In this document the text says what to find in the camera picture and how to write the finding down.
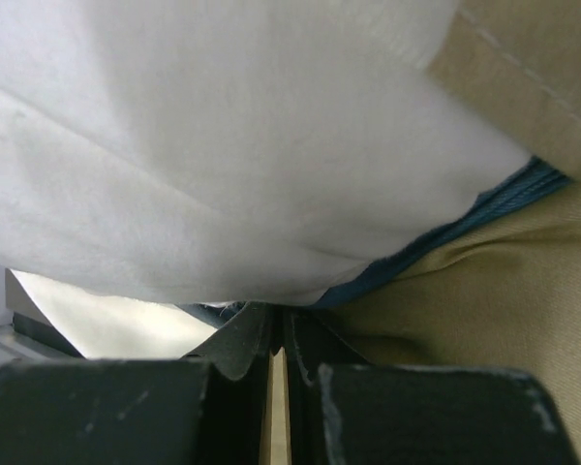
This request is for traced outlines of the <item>white pillow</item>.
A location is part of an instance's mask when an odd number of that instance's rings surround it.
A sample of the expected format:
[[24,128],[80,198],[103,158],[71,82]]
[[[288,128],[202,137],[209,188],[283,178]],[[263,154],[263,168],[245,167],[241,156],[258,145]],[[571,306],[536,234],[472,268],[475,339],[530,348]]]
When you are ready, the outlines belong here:
[[145,308],[349,298],[530,153],[426,72],[455,1],[0,1],[0,265]]

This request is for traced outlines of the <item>checkered blue beige white pillowcase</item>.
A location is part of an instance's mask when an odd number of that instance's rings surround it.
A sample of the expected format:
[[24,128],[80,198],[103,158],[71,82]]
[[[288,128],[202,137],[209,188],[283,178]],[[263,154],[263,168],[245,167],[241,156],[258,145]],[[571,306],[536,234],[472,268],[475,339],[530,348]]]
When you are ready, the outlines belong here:
[[501,363],[557,396],[581,454],[581,1],[455,1],[428,77],[530,163],[372,264],[333,308],[361,351]]

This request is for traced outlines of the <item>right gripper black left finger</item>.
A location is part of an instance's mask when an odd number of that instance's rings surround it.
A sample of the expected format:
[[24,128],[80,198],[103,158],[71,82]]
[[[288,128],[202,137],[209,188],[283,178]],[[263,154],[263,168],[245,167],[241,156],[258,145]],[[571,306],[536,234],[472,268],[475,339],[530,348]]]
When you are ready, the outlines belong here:
[[257,464],[271,311],[250,304],[178,359],[0,367],[0,464]]

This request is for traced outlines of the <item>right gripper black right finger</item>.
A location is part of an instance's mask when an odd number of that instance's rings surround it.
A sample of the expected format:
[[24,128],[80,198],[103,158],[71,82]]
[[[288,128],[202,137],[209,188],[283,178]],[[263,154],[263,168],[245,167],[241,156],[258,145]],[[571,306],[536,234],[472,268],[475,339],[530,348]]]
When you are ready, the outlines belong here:
[[295,464],[575,464],[556,405],[497,367],[378,366],[314,312],[281,319]]

